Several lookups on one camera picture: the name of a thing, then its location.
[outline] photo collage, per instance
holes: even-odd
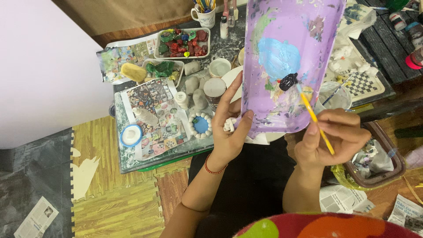
[[[166,78],[157,78],[127,91],[131,108],[145,108],[159,119],[157,126],[134,118],[142,129],[142,158],[150,159],[188,141]]]
[[[125,76],[120,74],[124,63],[142,66],[144,60],[154,58],[153,53],[155,47],[155,40],[150,39],[130,46],[107,47],[97,52],[103,82],[111,83],[124,78]]]

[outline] green table edge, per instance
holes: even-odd
[[[144,168],[144,169],[139,169],[139,170],[137,170],[137,171],[139,171],[139,172],[146,172],[146,171],[150,171],[150,170],[152,170],[152,169],[157,169],[157,168],[159,168],[159,167],[162,167],[162,166],[168,165],[168,164],[170,164],[170,163],[177,162],[177,161],[180,161],[180,160],[183,160],[183,159],[189,158],[189,157],[194,156],[194,155],[199,155],[199,154],[201,154],[201,153],[204,153],[204,152],[206,152],[206,151],[210,151],[210,150],[212,150],[212,149],[213,149],[213,148],[210,148],[210,149],[205,149],[205,150],[203,150],[203,151],[196,152],[196,153],[194,153],[194,154],[192,154],[192,155],[182,156],[182,157],[180,157],[180,158],[172,159],[172,160],[169,160],[169,161],[166,161],[166,162],[163,162],[163,163],[158,163],[158,164],[156,164],[156,165],[153,165],[153,166],[150,166],[150,167],[147,167],[147,168]]]

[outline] red string bracelet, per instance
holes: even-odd
[[[204,162],[204,168],[206,169],[206,171],[209,172],[210,174],[218,174],[218,173],[223,172],[226,169],[226,167],[228,166],[228,164],[226,164],[226,166],[222,170],[220,170],[219,172],[212,172],[207,168],[207,160],[209,159],[210,155],[211,155],[211,153],[207,156],[206,161]]]

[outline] hand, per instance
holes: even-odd
[[[295,146],[295,156],[302,169],[323,169],[324,166],[345,163],[370,139],[368,130],[360,128],[360,117],[343,109],[328,109],[317,115],[318,123],[310,122],[301,142]],[[319,128],[329,139],[335,154],[331,155],[320,137]]]
[[[249,110],[242,116],[238,128],[233,132],[223,131],[226,119],[229,117],[238,117],[241,112],[241,98],[231,103],[233,96],[242,83],[242,71],[238,74],[226,92],[220,98],[216,114],[211,120],[213,128],[214,149],[209,160],[214,160],[214,170],[207,162],[212,171],[219,171],[227,163],[233,160],[242,150],[245,137],[251,128],[253,122],[253,111]]]

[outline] white backdrop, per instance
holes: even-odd
[[[108,115],[102,48],[50,0],[2,0],[0,49],[0,149]]]

